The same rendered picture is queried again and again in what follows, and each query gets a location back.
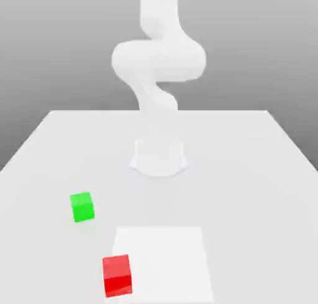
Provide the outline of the small red cube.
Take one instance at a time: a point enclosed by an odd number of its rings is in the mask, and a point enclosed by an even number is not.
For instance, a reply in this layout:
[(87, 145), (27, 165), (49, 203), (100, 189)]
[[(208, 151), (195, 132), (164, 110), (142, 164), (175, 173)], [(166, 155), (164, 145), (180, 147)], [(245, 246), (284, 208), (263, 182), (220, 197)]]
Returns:
[(102, 272), (107, 298), (132, 293), (132, 273), (128, 254), (104, 257)]

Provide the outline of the small green cube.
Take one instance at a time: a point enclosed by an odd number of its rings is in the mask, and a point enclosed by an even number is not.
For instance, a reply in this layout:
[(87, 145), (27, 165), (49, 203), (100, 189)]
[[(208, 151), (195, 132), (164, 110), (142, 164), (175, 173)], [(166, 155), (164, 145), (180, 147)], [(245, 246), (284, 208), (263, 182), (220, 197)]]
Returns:
[(90, 192), (70, 195), (70, 202), (76, 223), (94, 219), (94, 204)]

